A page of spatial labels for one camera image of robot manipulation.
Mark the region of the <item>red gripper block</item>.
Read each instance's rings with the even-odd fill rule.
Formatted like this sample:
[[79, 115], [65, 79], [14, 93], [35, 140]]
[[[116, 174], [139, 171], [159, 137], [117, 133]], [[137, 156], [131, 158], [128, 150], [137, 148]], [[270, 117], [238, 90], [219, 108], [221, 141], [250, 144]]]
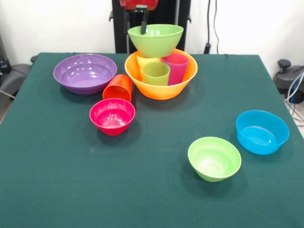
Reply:
[[124, 26], [123, 32], [127, 33], [130, 29], [130, 19], [128, 10], [144, 9], [141, 22], [141, 34], [146, 33], [146, 27], [149, 17], [148, 11], [153, 11], [158, 5], [158, 0], [119, 0], [120, 5], [125, 9], [123, 11]]

